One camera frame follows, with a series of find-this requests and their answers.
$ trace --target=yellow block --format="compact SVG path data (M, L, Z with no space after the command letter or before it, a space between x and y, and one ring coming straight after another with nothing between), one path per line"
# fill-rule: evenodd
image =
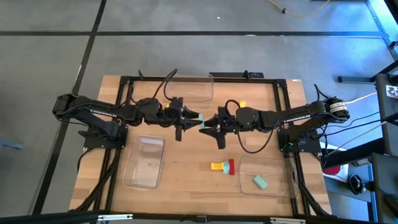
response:
M212 162L211 163L212 170L223 170L224 169L224 162Z

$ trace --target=wooden table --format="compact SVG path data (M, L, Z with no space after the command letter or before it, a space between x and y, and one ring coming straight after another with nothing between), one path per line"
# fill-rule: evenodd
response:
M98 100L114 103L118 92L120 76L106 75L99 90ZM134 82L134 99L150 97L159 82ZM291 107L306 103L300 80L287 80ZM162 93L157 95L166 103ZM204 114L205 120L217 112L217 106L228 99L245 101L246 106L259 110L276 110L272 85L262 83L214 83L214 98L209 107L190 108ZM229 106L235 111L236 106ZM216 141L198 132L194 127L184 132L182 142L175 141L175 129L142 124L130 127L126 148L122 150L117 181L114 188L111 211L126 213L180 213L207 215L257 215L291 217L289 198L259 197L245 195L238 185L239 160L243 156L283 158L279 151L277 135L274 134L268 146L258 154L249 155L239 145L234 134L226 136L226 149L219 150ZM134 190L123 185L123 174L134 135L148 134L165 138L163 167L158 187L152 190ZM257 131L242 133L242 140L248 146L261 147L268 134ZM76 208L89 195L98 182L104 149L95 149L81 160L70 208ZM301 153L305 183L314 198L324 210L331 213L328 194L319 161L311 154ZM225 175L210 170L210 162L235 160L235 174ZM103 198L108 187L105 186ZM297 196L300 213L303 213L300 194ZM104 199L100 208L104 208Z

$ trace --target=concrete floor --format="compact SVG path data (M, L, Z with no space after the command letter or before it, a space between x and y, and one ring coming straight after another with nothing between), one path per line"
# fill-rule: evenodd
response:
M297 14L322 4L278 2ZM91 30L99 5L99 0L2 0L0 30ZM117 0L108 1L99 30L377 31L377 27L362 2L331 2L319 13L297 19L263 0L250 4L238 0ZM30 212L58 128L51 110L56 96L72 89L87 40L0 37L0 104L4 105L0 137L24 144L23 151L0 151L0 217ZM103 75L137 75L138 69L146 75L165 75L178 68L179 73L192 75L250 70L264 72L267 78L301 79L308 102L316 100L314 83L327 95L349 101L374 92L374 86L337 84L337 76L369 77L392 61L380 38L97 37L80 94L96 98ZM348 108L352 119L366 116L378 111L377 98L371 96ZM377 115L358 124L374 119ZM330 136L328 141L339 146L368 128ZM80 129L68 129L45 213L68 209L83 145L77 134ZM376 130L347 148L379 136L381 130ZM334 201L331 199L333 212Z

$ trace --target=green foam piece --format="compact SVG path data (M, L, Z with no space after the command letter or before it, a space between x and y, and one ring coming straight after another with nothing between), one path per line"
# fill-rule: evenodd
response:
M202 123L200 124L200 129L205 128L205 120L203 119L203 114L199 114L199 118L200 121L202 121Z
M253 178L253 181L260 189L265 189L268 186L266 181L263 178L261 178L259 175L255 176Z
M224 162L223 174L229 174L229 162L228 161Z

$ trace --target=transparent bin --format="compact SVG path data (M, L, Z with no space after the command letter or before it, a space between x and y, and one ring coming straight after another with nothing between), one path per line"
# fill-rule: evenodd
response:
M294 167L290 159L244 156L239 165L239 187L247 195L294 198L298 192ZM254 183L257 175L267 183L265 189Z
M175 74L166 86L168 97L183 97L187 107L209 107L214 95L212 75Z
M138 135L129 151L123 184L130 187L154 189L162 170L165 140L157 136Z

